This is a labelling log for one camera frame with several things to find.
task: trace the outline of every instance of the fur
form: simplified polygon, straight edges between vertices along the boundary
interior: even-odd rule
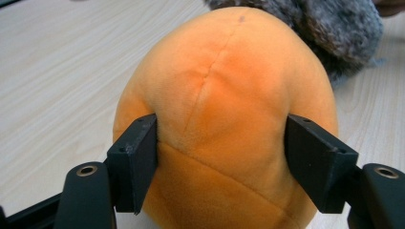
[[[289,25],[318,56],[333,87],[369,63],[383,26],[372,0],[204,0],[210,9],[252,7]]]

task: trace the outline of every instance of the table surface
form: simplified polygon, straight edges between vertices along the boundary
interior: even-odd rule
[[[60,193],[67,172],[102,161],[119,96],[163,36],[208,8],[203,0],[26,0],[0,10],[0,204],[16,213]],[[405,14],[385,19],[386,62],[335,90],[340,138],[359,166],[405,171]],[[347,228],[317,214],[308,228]],[[117,214],[118,228],[158,228]]]

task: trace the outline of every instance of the black plastic part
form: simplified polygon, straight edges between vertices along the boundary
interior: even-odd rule
[[[0,228],[53,228],[53,222],[56,215],[57,206],[59,204],[59,198],[60,194],[55,195],[8,217],[6,220],[7,226],[3,227],[2,222],[0,223]]]
[[[290,114],[285,135],[288,167],[321,213],[342,213],[341,180],[358,153],[313,121]]]
[[[108,171],[105,164],[89,162],[66,176],[54,229],[116,228]]]
[[[389,166],[367,164],[361,182],[374,227],[405,228],[405,175]]]
[[[156,115],[135,120],[107,152],[106,164],[117,179],[117,212],[137,215],[158,167]]]

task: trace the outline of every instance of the table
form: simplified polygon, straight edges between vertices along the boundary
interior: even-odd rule
[[[115,108],[141,58],[208,11],[200,0],[26,0],[0,10],[0,204],[9,216],[60,193],[67,172],[102,161]],[[405,14],[384,20],[377,57],[335,90],[340,138],[370,162],[405,171]],[[346,228],[318,214],[308,228]],[[117,214],[118,228],[158,228]]]

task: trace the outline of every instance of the gray furry fabric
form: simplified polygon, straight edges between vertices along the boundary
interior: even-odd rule
[[[215,10],[252,7],[278,17],[312,49],[333,87],[372,62],[382,23],[372,0],[204,0]]]

